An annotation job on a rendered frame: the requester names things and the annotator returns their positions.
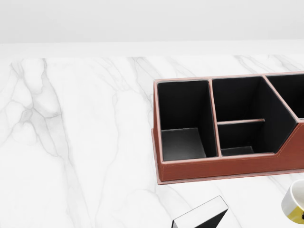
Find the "red-brown desk caddy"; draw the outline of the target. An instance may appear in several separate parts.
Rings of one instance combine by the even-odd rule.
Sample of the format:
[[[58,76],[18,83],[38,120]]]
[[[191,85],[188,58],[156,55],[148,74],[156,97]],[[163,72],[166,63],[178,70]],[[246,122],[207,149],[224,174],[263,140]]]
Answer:
[[[159,184],[304,171],[304,72],[160,79]]]

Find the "black and white book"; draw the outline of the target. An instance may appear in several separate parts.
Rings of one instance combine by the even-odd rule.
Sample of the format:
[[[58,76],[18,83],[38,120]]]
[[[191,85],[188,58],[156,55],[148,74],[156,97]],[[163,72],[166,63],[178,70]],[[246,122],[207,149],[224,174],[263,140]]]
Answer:
[[[228,205],[217,196],[174,219],[171,228],[217,228],[227,211]]]

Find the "white and yellow mug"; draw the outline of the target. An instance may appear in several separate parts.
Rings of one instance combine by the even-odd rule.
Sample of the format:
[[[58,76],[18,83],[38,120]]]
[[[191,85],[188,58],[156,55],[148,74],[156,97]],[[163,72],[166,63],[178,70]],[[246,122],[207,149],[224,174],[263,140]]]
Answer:
[[[281,208],[292,222],[304,224],[304,179],[291,184],[282,200]]]

